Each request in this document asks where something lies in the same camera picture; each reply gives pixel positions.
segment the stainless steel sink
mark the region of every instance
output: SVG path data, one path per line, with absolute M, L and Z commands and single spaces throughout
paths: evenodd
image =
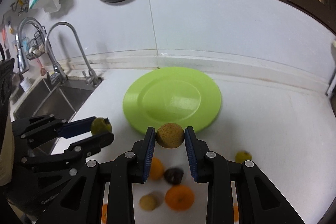
M 52 87 L 42 79 L 29 93 L 13 115 L 15 119 L 54 114 L 68 122 L 89 98 L 95 88 L 81 77 L 69 78 L 64 84 Z M 51 140 L 33 150 L 35 155 L 50 154 L 56 144 Z

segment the countertop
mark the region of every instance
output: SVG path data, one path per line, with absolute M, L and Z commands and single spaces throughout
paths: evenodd
M 122 100 L 128 87 L 145 69 L 112 69 L 73 120 L 108 117 L 114 142 L 87 160 L 106 162 L 131 150 L 143 139 L 127 122 Z M 197 134 L 209 148 L 228 160 L 239 150 L 249 151 L 253 161 L 291 203 L 306 224 L 316 224 L 336 196 L 336 119 L 328 98 L 317 92 L 267 81 L 208 74 L 219 86 L 222 107 L 211 126 Z M 90 137 L 86 133 L 60 138 L 53 154 L 63 153 L 72 142 Z M 207 184 L 193 181 L 184 145 L 170 150 L 155 146 L 154 156 L 166 168 L 184 169 L 183 184 L 195 192 L 194 205 L 185 212 L 171 211 L 164 203 L 153 212 L 142 211 L 139 199 L 157 191 L 164 196 L 170 186 L 160 180 L 133 185 L 135 223 L 204 224 Z

